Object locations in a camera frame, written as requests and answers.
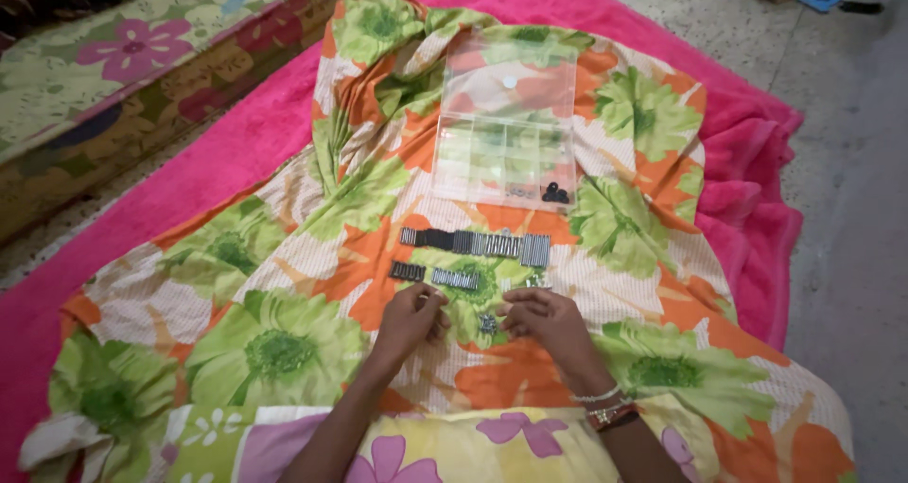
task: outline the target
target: clear plastic box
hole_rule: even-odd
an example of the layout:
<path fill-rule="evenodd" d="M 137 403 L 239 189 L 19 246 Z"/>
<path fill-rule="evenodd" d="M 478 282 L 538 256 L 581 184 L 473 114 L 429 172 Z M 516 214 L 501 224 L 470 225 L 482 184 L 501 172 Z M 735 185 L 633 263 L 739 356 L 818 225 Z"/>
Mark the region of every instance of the clear plastic box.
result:
<path fill-rule="evenodd" d="M 474 32 L 448 50 L 432 192 L 445 199 L 565 211 L 575 201 L 576 50 Z M 557 183 L 567 202 L 543 201 Z"/>

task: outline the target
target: pink blanket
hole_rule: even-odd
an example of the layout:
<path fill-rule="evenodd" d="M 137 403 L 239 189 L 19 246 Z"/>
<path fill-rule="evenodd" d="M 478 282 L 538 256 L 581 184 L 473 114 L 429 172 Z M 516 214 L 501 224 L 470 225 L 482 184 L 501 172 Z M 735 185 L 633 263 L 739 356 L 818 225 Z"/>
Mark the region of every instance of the pink blanket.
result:
<path fill-rule="evenodd" d="M 507 24 L 570 26 L 609 36 L 703 82 L 707 185 L 697 225 L 722 262 L 741 326 L 782 348 L 788 256 L 801 215 L 779 194 L 788 136 L 802 117 L 615 0 L 419 0 L 469 7 Z M 310 141 L 320 46 L 275 72 L 188 149 L 120 199 L 26 280 L 0 297 L 0 480 L 22 481 L 19 446 L 48 410 L 47 376 L 60 348 L 57 308 L 105 263 L 266 178 Z"/>

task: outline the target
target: mattress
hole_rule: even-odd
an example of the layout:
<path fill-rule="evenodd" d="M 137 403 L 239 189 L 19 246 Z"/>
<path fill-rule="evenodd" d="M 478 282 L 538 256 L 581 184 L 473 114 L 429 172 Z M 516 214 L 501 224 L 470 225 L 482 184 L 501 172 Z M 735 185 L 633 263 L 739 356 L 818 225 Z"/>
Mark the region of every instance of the mattress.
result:
<path fill-rule="evenodd" d="M 0 57 L 0 243 L 220 112 L 336 0 L 130 0 Z"/>

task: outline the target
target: wristwatch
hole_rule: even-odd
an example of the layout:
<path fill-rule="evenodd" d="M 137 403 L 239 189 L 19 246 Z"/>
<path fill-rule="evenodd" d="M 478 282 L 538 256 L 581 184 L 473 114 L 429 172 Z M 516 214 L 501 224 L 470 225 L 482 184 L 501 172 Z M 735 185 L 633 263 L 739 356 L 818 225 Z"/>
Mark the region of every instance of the wristwatch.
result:
<path fill-rule="evenodd" d="M 610 427 L 626 425 L 640 417 L 637 405 L 634 402 L 624 403 L 618 407 L 589 410 L 586 412 L 586 421 L 595 431 L 603 431 Z"/>

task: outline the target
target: hand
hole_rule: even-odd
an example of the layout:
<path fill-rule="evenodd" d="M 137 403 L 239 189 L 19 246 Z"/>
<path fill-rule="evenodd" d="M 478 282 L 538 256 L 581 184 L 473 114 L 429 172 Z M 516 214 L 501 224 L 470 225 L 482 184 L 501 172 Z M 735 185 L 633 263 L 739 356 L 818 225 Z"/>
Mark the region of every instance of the hand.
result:
<path fill-rule="evenodd" d="M 598 396 L 615 386 L 573 300 L 539 288 L 509 291 L 504 298 L 496 312 L 507 316 L 501 330 L 510 340 L 529 336 L 539 341 L 574 394 Z"/>
<path fill-rule="evenodd" d="M 378 358 L 396 374 L 420 341 L 435 345 L 444 338 L 451 326 L 450 318 L 441 310 L 447 303 L 444 293 L 425 283 L 397 292 L 385 306 L 379 337 L 369 358 Z"/>

